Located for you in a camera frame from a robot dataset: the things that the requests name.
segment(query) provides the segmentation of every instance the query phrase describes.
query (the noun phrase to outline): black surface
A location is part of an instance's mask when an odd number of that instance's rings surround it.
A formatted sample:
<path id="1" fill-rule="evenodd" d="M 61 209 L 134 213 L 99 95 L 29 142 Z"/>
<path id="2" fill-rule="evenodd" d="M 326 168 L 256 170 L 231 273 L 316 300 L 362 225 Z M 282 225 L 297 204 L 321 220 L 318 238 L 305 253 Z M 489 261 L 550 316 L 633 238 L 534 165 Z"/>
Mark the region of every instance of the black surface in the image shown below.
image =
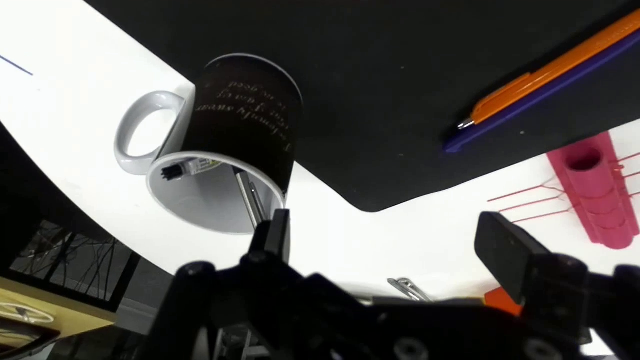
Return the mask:
<path id="1" fill-rule="evenodd" d="M 298 160 L 383 211 L 640 118 L 640 49 L 444 157 L 472 104 L 634 10 L 633 0 L 91 0 L 189 79 L 254 52 L 307 97 Z"/>

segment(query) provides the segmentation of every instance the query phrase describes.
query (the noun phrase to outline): mug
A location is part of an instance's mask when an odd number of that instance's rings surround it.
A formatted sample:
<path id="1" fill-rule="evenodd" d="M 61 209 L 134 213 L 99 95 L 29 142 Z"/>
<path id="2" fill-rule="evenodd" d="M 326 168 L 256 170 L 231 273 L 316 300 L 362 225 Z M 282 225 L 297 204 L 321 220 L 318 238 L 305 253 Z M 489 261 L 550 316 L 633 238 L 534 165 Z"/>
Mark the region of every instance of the mug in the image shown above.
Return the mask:
<path id="1" fill-rule="evenodd" d="M 130 157 L 136 129 L 158 111 L 178 112 L 164 145 Z M 136 101 L 114 152 L 174 216 L 207 230 L 252 233 L 285 209 L 300 121 L 302 93 L 286 71 L 254 54 L 226 54 L 207 65 L 194 97 L 158 90 Z"/>

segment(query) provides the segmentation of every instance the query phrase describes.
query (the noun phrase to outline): white mug handle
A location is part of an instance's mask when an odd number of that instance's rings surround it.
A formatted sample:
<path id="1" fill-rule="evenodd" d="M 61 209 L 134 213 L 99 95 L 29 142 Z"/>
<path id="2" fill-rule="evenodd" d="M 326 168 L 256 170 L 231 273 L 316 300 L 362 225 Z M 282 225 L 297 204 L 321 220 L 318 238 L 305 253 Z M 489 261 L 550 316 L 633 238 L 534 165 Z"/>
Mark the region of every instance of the white mug handle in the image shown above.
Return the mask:
<path id="1" fill-rule="evenodd" d="M 158 159 L 158 152 L 162 149 L 162 145 L 158 145 L 156 150 L 145 155 L 145 157 L 130 157 L 127 155 L 127 149 L 136 133 L 136 129 L 140 127 L 140 122 L 151 116 L 152 112 L 158 111 L 182 111 L 185 107 L 185 98 L 176 97 L 174 93 L 151 93 L 142 98 L 138 98 L 124 115 L 119 135 L 117 135 L 117 160 L 121 165 L 123 170 L 130 173 L 130 175 L 147 175 L 151 170 L 151 166 L 154 165 L 154 160 Z"/>

